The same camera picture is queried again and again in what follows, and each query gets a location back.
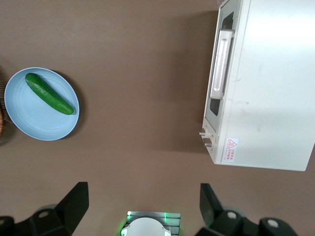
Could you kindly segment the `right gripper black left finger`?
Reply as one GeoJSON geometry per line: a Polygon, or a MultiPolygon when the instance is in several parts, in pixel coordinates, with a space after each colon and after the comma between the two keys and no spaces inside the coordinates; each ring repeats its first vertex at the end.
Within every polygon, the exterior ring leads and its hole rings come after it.
{"type": "Polygon", "coordinates": [[[0,217],[2,236],[71,236],[89,208],[87,182],[78,182],[54,207],[38,210],[19,223],[0,217]]]}

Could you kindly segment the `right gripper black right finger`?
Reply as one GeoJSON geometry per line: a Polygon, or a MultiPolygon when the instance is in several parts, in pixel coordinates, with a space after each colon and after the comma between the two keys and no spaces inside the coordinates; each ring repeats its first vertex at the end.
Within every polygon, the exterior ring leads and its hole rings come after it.
{"type": "Polygon", "coordinates": [[[235,210],[224,209],[208,183],[200,185],[199,208],[205,227],[197,236],[296,236],[286,222],[272,217],[256,224],[235,210]]]}

